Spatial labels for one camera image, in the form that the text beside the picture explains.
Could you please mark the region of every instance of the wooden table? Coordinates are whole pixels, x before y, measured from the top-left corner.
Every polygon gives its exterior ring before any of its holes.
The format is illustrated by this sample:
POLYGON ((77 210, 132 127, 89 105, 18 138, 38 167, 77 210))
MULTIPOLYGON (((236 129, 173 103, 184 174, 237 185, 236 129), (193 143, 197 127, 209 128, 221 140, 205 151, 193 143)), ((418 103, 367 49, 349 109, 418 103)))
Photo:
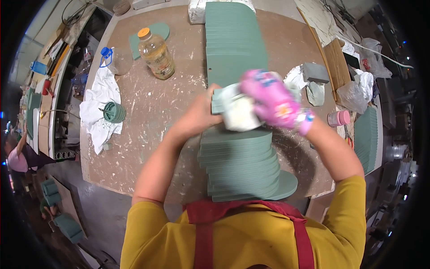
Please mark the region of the wooden table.
MULTIPOLYGON (((257 21, 269 56, 270 71, 285 76, 304 62, 324 64, 306 24, 262 10, 257 10, 257 21)), ((175 74, 166 81, 158 80, 139 59, 128 74, 116 77, 127 116, 121 135, 114 134, 109 141, 113 150, 96 155, 91 138, 81 127, 84 179, 126 195, 132 195, 143 164, 168 129, 193 98, 208 86, 205 27, 190 25, 187 6, 157 9, 119 20, 107 47, 128 47, 129 35, 156 22, 165 22, 170 27, 166 43, 174 57, 175 74)), ((95 70, 91 70, 89 81, 94 75, 95 70)), ((302 90, 302 103, 310 107, 305 90, 302 90)), ((323 120, 328 113, 335 111, 330 84, 326 85, 324 105, 315 107, 314 111, 323 120)), ((166 203, 183 204, 206 196, 207 176, 197 162, 199 146, 200 137, 195 137, 182 149, 166 203)), ((294 173, 299 181, 298 189, 290 199, 316 195, 332 188, 333 181, 328 171, 306 139, 287 130, 273 129, 273 146, 278 152, 281 169, 294 173)))

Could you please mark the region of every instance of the red apron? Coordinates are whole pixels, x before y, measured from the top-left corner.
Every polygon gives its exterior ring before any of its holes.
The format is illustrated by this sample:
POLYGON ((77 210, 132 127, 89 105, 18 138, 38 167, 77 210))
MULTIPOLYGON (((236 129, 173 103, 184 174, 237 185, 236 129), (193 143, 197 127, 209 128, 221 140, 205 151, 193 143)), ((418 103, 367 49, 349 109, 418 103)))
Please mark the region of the red apron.
POLYGON ((304 224, 306 219, 293 206, 278 201, 229 201, 212 202, 210 199, 187 204, 190 224, 196 225, 195 269, 213 268, 212 223, 224 217, 229 209, 246 204, 262 204, 290 218, 294 225, 299 269, 314 269, 313 252, 304 224))

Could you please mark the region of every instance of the cooking oil bottle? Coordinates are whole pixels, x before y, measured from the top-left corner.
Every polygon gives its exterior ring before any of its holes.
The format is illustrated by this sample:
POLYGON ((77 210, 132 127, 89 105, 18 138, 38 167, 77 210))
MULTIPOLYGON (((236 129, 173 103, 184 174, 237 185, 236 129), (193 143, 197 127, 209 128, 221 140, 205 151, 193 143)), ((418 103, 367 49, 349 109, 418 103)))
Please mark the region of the cooking oil bottle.
POLYGON ((137 36, 140 39, 138 45, 140 56, 151 68, 152 73, 162 80, 171 77, 175 72, 175 63, 164 39, 160 35, 151 33, 149 28, 141 29, 137 36))

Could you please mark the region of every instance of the yellow shirt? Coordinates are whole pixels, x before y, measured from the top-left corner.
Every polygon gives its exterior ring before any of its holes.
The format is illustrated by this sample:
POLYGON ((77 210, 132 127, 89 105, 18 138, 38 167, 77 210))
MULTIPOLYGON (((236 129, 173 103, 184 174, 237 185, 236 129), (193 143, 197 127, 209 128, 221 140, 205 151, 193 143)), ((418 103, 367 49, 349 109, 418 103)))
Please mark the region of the yellow shirt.
MULTIPOLYGON (((315 268, 359 268, 366 241, 366 183, 353 176, 337 184, 323 224, 308 219, 315 268)), ((121 269, 193 268, 195 225, 185 211, 175 223, 151 202, 128 213, 121 269)), ((244 269, 255 264, 298 269, 293 223, 260 204, 213 224, 214 268, 244 269)))

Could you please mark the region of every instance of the pink shirt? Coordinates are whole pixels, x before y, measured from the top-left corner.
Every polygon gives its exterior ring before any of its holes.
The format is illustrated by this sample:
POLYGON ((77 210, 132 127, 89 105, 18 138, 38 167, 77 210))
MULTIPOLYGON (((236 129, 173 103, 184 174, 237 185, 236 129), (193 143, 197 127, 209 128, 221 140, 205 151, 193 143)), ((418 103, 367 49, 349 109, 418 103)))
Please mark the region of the pink shirt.
POLYGON ((27 160, 24 157, 24 154, 21 152, 19 155, 16 152, 16 147, 10 152, 9 156, 7 157, 7 163, 12 168, 12 170, 15 170, 17 172, 27 172, 28 171, 28 165, 27 160))

